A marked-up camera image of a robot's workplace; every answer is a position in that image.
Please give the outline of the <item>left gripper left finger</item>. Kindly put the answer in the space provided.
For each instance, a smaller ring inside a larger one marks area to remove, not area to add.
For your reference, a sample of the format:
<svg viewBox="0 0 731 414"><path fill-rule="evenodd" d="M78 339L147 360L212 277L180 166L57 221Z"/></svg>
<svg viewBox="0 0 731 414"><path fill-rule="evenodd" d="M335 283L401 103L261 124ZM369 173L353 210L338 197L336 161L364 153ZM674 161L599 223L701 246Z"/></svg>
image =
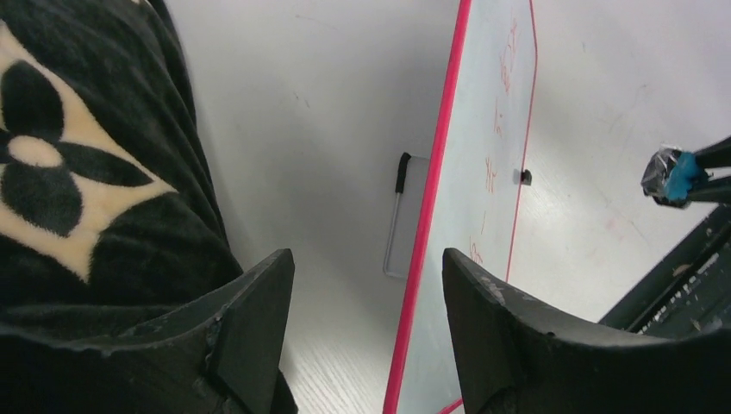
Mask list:
<svg viewBox="0 0 731 414"><path fill-rule="evenodd" d="M273 252L187 304L1 314L4 413L295 413L280 369L295 262Z"/></svg>

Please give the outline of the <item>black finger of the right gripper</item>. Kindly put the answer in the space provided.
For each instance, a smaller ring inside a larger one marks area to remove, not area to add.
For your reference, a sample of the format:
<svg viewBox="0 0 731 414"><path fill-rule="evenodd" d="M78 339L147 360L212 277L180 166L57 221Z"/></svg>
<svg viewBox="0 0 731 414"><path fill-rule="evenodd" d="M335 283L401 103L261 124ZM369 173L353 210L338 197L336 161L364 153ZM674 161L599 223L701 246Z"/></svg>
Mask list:
<svg viewBox="0 0 731 414"><path fill-rule="evenodd" d="M707 178L697 181L689 191L691 202L730 203L730 174L716 177L716 170L730 169L730 136L693 153L697 165Z"/></svg>

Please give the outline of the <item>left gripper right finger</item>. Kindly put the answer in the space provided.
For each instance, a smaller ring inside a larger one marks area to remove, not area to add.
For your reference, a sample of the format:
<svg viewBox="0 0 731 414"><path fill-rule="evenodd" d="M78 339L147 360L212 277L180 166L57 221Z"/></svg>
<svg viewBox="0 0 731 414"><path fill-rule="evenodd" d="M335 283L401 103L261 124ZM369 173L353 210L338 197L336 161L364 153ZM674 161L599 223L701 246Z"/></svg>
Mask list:
<svg viewBox="0 0 731 414"><path fill-rule="evenodd" d="M727 413L730 330L682 339L570 315L455 248L442 283L467 413Z"/></svg>

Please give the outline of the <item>blue whiteboard eraser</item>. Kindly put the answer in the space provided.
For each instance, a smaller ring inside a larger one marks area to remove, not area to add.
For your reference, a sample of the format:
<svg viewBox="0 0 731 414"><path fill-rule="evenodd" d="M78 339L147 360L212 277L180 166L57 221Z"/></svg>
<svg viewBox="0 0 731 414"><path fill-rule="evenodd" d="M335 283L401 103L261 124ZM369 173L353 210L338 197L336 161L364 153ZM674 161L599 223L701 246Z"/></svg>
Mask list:
<svg viewBox="0 0 731 414"><path fill-rule="evenodd" d="M696 156L677 147L662 147L650 159L640 181L643 195L658 205L684 209L689 193L709 180Z"/></svg>

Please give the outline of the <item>red framed whiteboard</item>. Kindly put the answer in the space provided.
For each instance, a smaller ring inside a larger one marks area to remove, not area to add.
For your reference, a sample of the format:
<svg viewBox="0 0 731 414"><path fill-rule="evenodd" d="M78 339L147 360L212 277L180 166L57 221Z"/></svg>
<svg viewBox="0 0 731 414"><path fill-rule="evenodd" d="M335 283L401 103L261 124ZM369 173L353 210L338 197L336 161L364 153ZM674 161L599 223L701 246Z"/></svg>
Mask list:
<svg viewBox="0 0 731 414"><path fill-rule="evenodd" d="M506 278L536 75L533 4L463 1L447 64L383 410L453 413L461 395L441 257Z"/></svg>

